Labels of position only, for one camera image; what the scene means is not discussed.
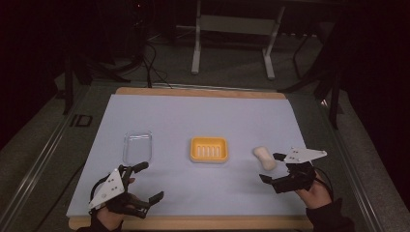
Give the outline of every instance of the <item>light blue surface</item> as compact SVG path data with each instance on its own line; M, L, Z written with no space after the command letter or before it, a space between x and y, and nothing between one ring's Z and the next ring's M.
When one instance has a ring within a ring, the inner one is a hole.
M91 187L122 163L124 135L151 131L150 167L133 175L129 192L142 200L164 191L151 216L304 215L305 204L294 193L276 194L260 173L287 175L284 163L267 172L252 149L271 153L305 148L288 100L115 96L110 99L99 131L67 212L88 215ZM220 136L228 144L224 164L192 163L190 139Z

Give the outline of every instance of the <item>wire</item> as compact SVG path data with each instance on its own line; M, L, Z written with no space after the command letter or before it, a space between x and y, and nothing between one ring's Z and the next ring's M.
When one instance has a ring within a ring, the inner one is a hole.
M329 194L331 196L332 201L334 201L334 189L333 189L332 182L331 182L331 179L329 178L328 174L326 174L325 171L323 171L322 169L320 169L318 167L314 167L314 169L320 171L326 177L329 185L327 185L325 182L323 182L323 181L321 181L317 178L315 178L314 180L319 182L320 184L322 184L326 188L326 190L329 192Z
M74 174L72 175L72 177L69 179L69 181L66 183L66 185L64 186L63 190L61 191L60 195L57 197L56 201L54 202L54 204L51 206L51 208L48 210L48 212L45 214L45 216L43 217L43 219L40 221L40 223L37 225L36 229L34 229L33 231L39 231L40 228L42 227L42 225L44 224L44 222L47 220L48 216L51 214L51 212L54 210L54 208L57 206L58 202L61 200L61 198L63 197L64 193L66 193L67 188L70 186L70 184L72 183L74 177L78 174L79 171L81 171L81 169L84 167L85 162L83 162L74 172Z

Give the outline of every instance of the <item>metal frame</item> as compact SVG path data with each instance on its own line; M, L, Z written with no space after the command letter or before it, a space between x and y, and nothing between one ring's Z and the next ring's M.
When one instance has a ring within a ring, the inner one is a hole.
M262 49L263 60L268 79L274 79L275 73L272 66L271 52L278 35L281 19L285 7L280 7L276 20L228 17L217 15L201 14L201 0L196 1L196 27L195 27L195 47L192 59L192 74L199 74L199 64L201 56L201 30L219 31L230 33L244 33L254 35L269 35L270 40L266 48Z

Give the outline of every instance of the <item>white metal bar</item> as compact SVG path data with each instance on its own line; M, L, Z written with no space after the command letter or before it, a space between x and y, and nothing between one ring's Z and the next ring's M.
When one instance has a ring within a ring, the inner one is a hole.
M275 40L278 36L278 29L280 27L281 19L283 17L285 7L281 7L276 19L276 22L274 23L274 27L272 29L272 33L270 35L270 40L269 44L266 48L262 49L262 54L263 54L263 60L265 63L265 69L266 69L266 74L268 76L268 79L274 79L275 78L275 73L274 73L274 68L272 66L272 60L271 60L271 52L272 52L272 47L274 46Z
M199 64L201 58L201 0L196 1L196 28L195 28L195 48L193 49L192 74L199 73Z

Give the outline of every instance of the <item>transparent tray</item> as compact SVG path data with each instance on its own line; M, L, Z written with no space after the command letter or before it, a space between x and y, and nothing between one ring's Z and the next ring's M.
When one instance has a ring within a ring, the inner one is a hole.
M134 166L152 157L152 134L150 131L130 131L124 139L123 162Z

